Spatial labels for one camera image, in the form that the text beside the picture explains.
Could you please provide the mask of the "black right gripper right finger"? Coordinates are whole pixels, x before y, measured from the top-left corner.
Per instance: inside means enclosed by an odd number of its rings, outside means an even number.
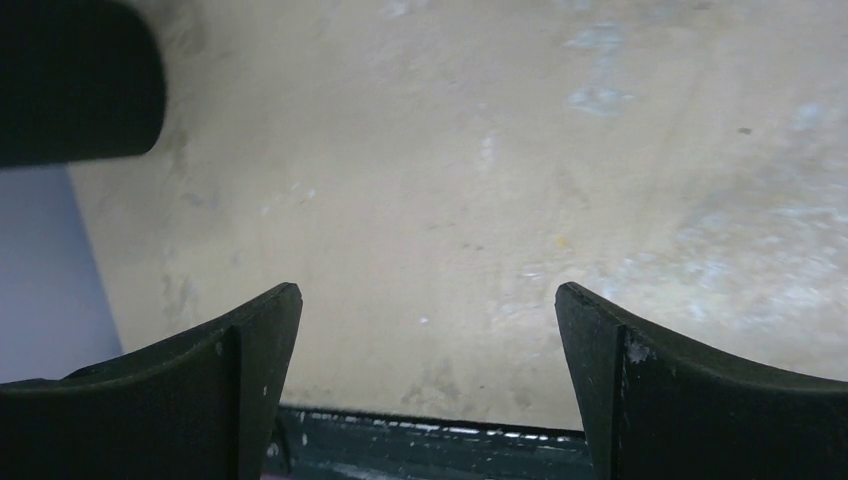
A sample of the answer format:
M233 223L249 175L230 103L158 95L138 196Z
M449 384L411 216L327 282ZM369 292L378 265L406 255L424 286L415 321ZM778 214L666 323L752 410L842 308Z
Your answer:
M598 479L843 479L847 386L753 362L569 282L555 310Z

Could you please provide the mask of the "black plastic waste bin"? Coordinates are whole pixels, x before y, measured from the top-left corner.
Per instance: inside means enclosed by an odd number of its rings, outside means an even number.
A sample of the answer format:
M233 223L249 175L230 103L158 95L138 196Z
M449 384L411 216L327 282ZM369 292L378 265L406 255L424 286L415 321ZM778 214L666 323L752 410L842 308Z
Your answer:
M166 106L162 56L134 7L2 2L2 168L143 155Z

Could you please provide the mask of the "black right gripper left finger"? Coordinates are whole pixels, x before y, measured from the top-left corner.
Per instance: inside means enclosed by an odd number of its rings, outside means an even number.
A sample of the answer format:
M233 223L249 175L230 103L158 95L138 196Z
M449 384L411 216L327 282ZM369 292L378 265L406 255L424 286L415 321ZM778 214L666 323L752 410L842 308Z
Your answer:
M240 307L59 380L1 387L5 479L257 479L303 301Z

